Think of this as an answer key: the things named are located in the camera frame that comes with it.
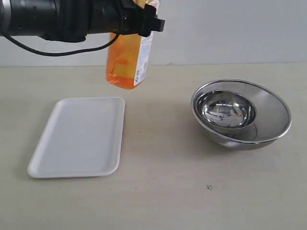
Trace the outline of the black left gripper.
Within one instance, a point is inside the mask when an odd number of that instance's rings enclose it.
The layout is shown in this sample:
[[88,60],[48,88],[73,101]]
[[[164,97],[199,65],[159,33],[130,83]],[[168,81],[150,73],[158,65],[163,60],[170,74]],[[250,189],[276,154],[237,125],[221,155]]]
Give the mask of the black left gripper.
[[138,34],[149,37],[162,32],[165,20],[159,19],[156,8],[144,8],[132,0],[57,0],[56,21],[43,39],[79,43],[88,34]]

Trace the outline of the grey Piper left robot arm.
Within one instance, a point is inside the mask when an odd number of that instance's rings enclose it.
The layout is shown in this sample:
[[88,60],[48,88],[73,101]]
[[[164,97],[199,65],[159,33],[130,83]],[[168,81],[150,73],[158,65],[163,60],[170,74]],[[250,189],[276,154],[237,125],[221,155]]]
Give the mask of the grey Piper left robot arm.
[[79,43],[88,34],[161,32],[165,21],[156,8],[132,0],[2,0],[0,31],[10,36],[39,36],[49,41]]

